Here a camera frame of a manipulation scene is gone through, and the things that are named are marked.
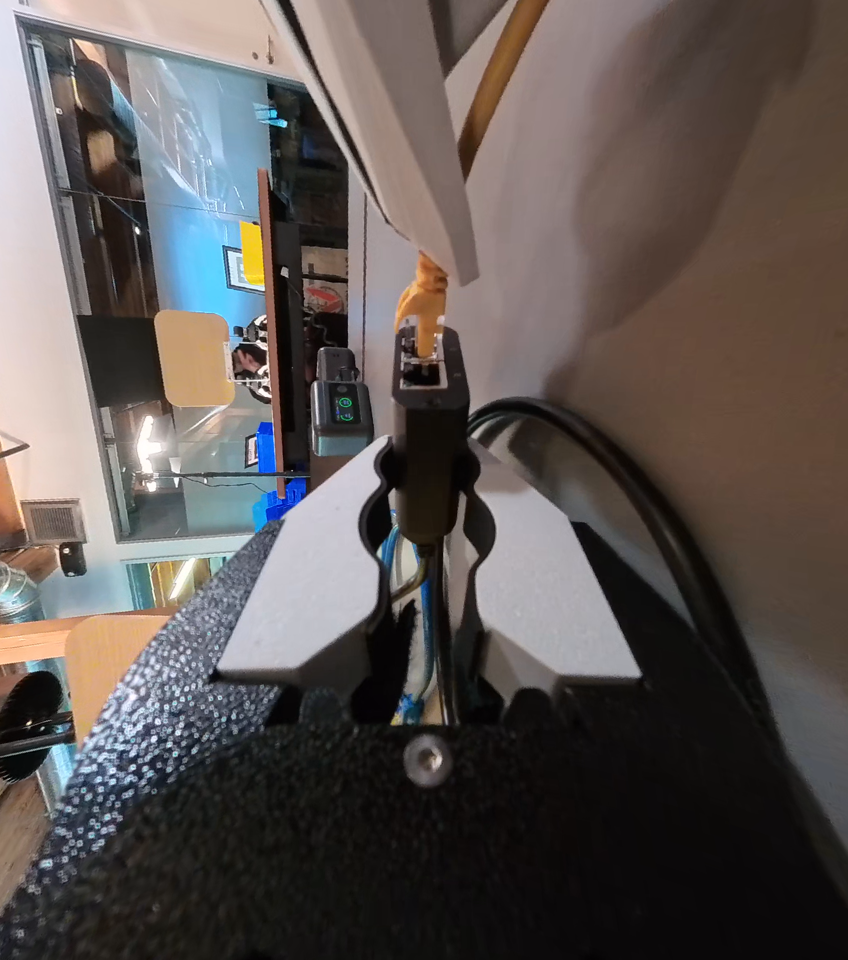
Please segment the wall vent grille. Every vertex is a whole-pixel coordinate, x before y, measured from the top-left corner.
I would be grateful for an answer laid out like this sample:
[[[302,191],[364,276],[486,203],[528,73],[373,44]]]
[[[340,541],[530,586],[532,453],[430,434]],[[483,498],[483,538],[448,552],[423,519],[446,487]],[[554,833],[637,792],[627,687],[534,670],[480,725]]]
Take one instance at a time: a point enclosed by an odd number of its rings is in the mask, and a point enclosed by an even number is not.
[[[79,499],[22,499],[20,510],[30,545],[85,545],[88,542],[84,511]]]

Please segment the black ribbed round fixture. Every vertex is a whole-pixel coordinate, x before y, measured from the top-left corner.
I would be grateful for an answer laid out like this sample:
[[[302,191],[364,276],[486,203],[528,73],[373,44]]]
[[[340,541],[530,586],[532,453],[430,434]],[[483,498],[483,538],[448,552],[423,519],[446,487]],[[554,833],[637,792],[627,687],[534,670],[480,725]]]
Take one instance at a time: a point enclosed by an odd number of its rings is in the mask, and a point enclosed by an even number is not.
[[[51,671],[22,675],[0,708],[0,779],[7,785],[31,777],[58,746],[75,744],[72,713]]]

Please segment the yellow plastic bin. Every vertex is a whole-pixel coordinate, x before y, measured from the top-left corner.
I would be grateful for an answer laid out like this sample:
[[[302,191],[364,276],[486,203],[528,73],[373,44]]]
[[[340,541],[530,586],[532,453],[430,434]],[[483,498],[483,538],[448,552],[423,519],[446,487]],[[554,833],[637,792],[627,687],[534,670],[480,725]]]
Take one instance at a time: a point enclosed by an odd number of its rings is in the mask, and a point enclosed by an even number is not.
[[[239,222],[241,269],[248,285],[265,288],[266,268],[264,265],[262,230],[258,223]]]

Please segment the black ethernet adapter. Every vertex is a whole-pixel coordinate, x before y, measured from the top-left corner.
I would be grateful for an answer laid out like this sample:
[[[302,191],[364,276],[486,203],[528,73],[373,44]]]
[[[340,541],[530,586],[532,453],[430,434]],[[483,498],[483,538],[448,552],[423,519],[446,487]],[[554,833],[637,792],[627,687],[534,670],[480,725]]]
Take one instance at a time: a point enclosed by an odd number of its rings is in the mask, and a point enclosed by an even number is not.
[[[455,330],[442,326],[433,352],[417,352],[417,328],[396,334],[392,376],[396,513],[401,533],[434,548],[454,528],[466,474],[470,390]]]

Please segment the wooden desk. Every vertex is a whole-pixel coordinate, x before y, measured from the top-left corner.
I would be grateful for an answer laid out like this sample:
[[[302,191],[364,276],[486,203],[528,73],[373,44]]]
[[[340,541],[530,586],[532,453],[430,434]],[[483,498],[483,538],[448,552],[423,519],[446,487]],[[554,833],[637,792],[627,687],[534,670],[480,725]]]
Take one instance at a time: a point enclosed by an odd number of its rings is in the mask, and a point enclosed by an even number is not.
[[[309,476],[301,244],[269,172],[259,168],[257,179],[277,492],[283,495],[288,480]]]

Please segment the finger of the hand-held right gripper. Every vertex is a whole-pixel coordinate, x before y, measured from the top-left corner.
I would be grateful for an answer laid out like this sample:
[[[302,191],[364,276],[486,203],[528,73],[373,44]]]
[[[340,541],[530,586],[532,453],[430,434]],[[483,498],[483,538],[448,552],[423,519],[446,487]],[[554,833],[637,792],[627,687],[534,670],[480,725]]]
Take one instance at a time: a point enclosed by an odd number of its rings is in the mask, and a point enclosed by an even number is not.
[[[262,8],[382,219],[454,283],[476,280],[430,3],[264,1]]]

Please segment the grey device with green display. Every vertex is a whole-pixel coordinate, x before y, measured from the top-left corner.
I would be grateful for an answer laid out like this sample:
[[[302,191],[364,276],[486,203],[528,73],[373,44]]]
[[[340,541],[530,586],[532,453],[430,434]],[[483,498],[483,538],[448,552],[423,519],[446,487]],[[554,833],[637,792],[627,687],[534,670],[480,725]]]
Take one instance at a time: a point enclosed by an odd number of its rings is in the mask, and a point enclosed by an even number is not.
[[[310,386],[310,448],[319,457],[352,457],[375,438],[367,386],[359,379],[355,355],[345,347],[317,353]]]

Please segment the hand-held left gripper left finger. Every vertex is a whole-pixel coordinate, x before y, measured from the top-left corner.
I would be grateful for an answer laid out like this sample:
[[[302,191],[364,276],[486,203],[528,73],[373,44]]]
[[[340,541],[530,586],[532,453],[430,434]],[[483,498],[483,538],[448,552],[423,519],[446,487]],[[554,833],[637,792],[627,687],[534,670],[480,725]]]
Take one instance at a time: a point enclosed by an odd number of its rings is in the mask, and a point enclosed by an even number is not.
[[[217,663],[227,682],[328,689],[371,674],[368,643],[390,609],[378,550],[391,530],[383,436],[285,516]]]

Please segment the wooden chair back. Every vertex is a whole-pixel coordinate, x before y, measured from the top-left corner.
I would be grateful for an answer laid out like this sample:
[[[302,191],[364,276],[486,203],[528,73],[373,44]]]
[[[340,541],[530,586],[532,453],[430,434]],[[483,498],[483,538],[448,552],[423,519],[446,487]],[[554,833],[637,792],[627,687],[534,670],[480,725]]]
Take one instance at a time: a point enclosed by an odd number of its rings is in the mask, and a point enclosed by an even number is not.
[[[65,642],[65,668],[75,745],[80,748],[130,665],[176,606],[83,618]]]
[[[164,309],[154,317],[166,401],[181,409],[227,407],[236,395],[230,330],[213,313]]]

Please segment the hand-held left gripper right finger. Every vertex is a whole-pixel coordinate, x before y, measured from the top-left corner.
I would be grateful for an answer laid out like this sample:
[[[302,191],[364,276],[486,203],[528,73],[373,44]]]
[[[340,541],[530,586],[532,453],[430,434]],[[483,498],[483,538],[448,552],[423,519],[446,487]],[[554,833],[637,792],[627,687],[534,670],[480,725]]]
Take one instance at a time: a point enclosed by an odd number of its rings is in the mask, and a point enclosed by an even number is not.
[[[623,685],[643,674],[572,522],[470,439],[453,531],[453,653],[461,689],[502,698]]]

